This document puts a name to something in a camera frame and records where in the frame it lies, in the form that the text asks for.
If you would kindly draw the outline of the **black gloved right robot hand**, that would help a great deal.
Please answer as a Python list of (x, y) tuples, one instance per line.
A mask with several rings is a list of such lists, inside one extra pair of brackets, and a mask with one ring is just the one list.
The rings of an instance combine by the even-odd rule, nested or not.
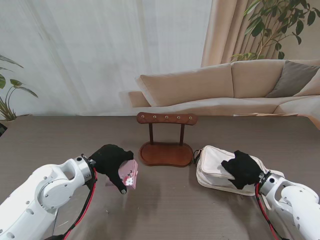
[(263, 170), (257, 162), (249, 154), (239, 150), (234, 152), (234, 158), (229, 161), (223, 160), (221, 165), (234, 177), (229, 181), (239, 190), (242, 190), (246, 185), (258, 183), (260, 175), (263, 174)]

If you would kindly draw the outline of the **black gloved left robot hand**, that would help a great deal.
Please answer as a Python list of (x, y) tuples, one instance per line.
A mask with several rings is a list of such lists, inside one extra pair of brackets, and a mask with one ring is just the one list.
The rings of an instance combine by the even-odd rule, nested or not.
[(119, 176), (119, 169), (124, 162), (134, 159), (132, 151), (125, 151), (114, 144), (106, 144), (94, 152), (88, 159), (95, 162), (94, 167), (96, 171), (106, 175), (121, 194), (125, 195), (127, 193), (127, 187)]

